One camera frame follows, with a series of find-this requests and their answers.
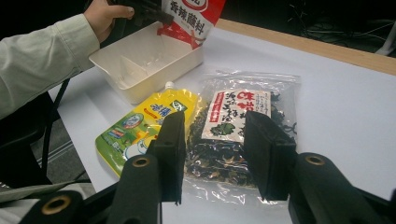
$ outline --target light green sleeve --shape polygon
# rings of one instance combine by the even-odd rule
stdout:
[[[0,41],[0,119],[37,95],[85,71],[99,47],[82,14]]]

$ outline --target table surface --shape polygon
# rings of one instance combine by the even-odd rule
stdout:
[[[352,185],[389,199],[396,188],[395,59],[225,20],[203,48],[204,62],[176,80],[178,88],[199,92],[205,74],[221,68],[299,76],[297,150],[328,157]],[[134,106],[97,69],[71,79],[58,111],[99,191],[118,177],[94,140]],[[50,91],[52,97],[58,89]],[[290,223],[285,203],[257,204],[257,192],[239,191],[246,197],[242,205],[215,197],[209,186],[206,197],[196,197],[193,186],[184,182],[181,206],[163,206],[163,223]]]

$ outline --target seaweed bag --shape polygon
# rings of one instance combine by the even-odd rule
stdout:
[[[266,114],[297,141],[298,83],[296,76],[240,71],[204,80],[187,139],[187,176],[257,188],[242,156],[246,112]]]
[[[175,90],[168,82],[164,92],[155,92],[95,139],[96,149],[110,168],[120,176],[126,160],[145,154],[157,138],[164,118],[184,111],[186,130],[198,99],[188,90]]]

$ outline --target seasoning package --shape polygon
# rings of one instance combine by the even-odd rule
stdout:
[[[267,115],[297,140],[298,82],[296,76],[240,71],[204,80],[187,139],[187,175],[256,188],[242,156],[246,112]]]
[[[164,24],[158,34],[187,42],[196,49],[216,25],[224,4],[225,0],[169,0],[164,12],[174,20],[171,25]]]
[[[155,92],[134,110],[117,121],[95,139],[96,149],[110,168],[120,176],[123,164],[135,155],[145,154],[151,140],[157,138],[164,118],[184,111],[186,129],[198,95],[182,89],[175,90],[168,82],[164,92]]]

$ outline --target human hand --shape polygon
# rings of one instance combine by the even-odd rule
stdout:
[[[134,9],[132,7],[111,6],[107,0],[92,0],[90,6],[84,12],[85,18],[100,43],[110,35],[114,26],[114,19],[127,18],[130,20],[133,15]]]

